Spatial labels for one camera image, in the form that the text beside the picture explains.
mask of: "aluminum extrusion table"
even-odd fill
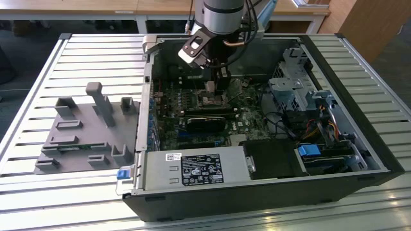
[[[110,102],[124,96],[140,99],[142,35],[72,35],[57,41],[0,143],[0,230],[328,231],[409,226],[409,109],[345,39],[333,35],[312,35],[310,39],[404,167],[404,175],[334,203],[144,223],[116,195],[116,170],[31,174],[57,97],[73,96],[76,103],[90,103],[85,85],[98,81]],[[326,88],[321,74],[314,75]]]

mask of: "white label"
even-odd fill
[[[181,159],[181,154],[180,153],[166,153],[165,154],[165,160],[180,160]]]
[[[116,11],[116,13],[134,13],[133,11]]]

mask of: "green circuit board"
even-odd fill
[[[184,90],[165,88],[157,97],[157,121],[161,150],[232,146],[230,135],[244,134],[246,140],[269,139],[266,122],[257,104],[258,91],[253,85],[234,79],[218,104],[201,101],[204,89]],[[213,108],[232,108],[234,116],[226,119],[224,130],[217,133],[189,133],[186,117],[181,111]]]

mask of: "blue latch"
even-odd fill
[[[117,180],[129,179],[129,169],[117,171]]]
[[[314,144],[309,144],[309,145],[301,145],[297,148],[297,152],[300,153],[300,156],[304,155],[320,155],[320,149]]]

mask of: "yellow wire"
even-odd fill
[[[337,131],[337,129],[336,129],[336,126],[334,126],[334,124],[330,124],[330,123],[328,123],[330,126],[332,126],[332,128],[333,128],[333,136],[334,136],[334,139],[336,140],[338,140],[338,131]]]
[[[318,129],[316,128],[306,136],[304,136],[302,140],[310,137],[317,131]]]

